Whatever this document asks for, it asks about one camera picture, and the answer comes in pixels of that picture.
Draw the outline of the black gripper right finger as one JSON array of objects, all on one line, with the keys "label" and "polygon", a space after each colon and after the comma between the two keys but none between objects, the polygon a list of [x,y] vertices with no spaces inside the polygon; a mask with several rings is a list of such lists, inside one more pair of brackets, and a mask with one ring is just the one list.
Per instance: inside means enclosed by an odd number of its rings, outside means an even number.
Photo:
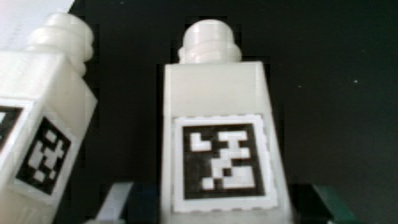
[{"label": "black gripper right finger", "polygon": [[316,184],[289,184],[294,224],[366,224],[357,218],[334,188]]}]

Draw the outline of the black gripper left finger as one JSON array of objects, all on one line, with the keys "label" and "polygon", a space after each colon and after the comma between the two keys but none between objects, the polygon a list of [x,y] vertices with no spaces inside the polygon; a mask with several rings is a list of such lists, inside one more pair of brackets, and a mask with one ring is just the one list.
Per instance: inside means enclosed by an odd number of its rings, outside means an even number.
[{"label": "black gripper left finger", "polygon": [[135,182],[115,182],[97,214],[81,224],[158,224],[156,186]]}]

